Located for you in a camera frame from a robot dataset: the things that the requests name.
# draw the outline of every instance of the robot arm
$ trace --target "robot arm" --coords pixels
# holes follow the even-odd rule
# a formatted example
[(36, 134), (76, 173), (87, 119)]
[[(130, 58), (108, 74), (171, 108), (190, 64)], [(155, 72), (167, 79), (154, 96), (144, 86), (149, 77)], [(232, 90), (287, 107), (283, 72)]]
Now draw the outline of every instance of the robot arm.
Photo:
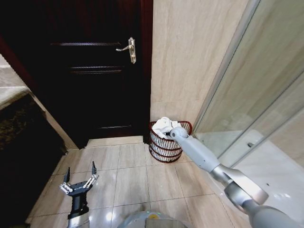
[(268, 194), (239, 170), (222, 165), (216, 156), (199, 140), (187, 134), (182, 127), (170, 131), (171, 138), (201, 169), (222, 183), (228, 199), (248, 214), (253, 228), (298, 228), (299, 225), (283, 212), (262, 204)]

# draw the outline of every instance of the door panel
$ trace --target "door panel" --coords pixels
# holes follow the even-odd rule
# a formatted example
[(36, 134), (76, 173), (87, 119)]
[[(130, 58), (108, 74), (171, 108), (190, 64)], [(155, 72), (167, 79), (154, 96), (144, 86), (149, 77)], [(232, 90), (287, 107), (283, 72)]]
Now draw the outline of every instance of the door panel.
[[(143, 134), (139, 0), (6, 2), (1, 36), (43, 90), (47, 109), (75, 143)], [(116, 48), (135, 39), (137, 62)]]

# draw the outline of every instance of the wastebasket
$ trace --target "wastebasket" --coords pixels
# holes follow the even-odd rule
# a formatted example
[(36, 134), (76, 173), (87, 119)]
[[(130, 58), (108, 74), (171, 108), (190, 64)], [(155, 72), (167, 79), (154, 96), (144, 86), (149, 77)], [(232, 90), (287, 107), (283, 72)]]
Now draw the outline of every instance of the wastebasket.
[[(178, 121), (188, 134), (192, 133), (192, 125), (188, 121)], [(149, 151), (156, 160), (164, 163), (171, 163), (178, 160), (182, 154), (181, 146), (174, 140), (163, 139), (159, 137), (153, 130), (152, 126), (156, 121), (149, 123), (150, 139)]]

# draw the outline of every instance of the door handle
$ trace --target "door handle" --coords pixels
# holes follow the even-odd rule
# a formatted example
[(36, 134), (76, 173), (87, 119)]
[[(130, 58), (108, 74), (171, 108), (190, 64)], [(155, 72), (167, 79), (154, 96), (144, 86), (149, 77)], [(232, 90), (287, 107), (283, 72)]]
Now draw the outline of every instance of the door handle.
[(116, 51), (125, 51), (125, 50), (129, 50), (130, 52), (130, 58), (131, 58), (131, 63), (135, 63), (136, 62), (136, 53), (135, 53), (135, 39), (133, 39), (132, 37), (130, 37), (130, 39), (128, 40), (129, 45), (126, 46), (123, 49), (118, 49), (116, 48)]

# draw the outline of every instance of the shower enclosure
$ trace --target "shower enclosure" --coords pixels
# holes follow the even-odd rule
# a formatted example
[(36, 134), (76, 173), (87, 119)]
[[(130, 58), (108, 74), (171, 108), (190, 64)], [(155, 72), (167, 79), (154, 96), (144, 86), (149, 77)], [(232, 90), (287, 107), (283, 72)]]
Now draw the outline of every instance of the shower enclosure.
[(304, 1), (248, 2), (194, 136), (304, 226)]

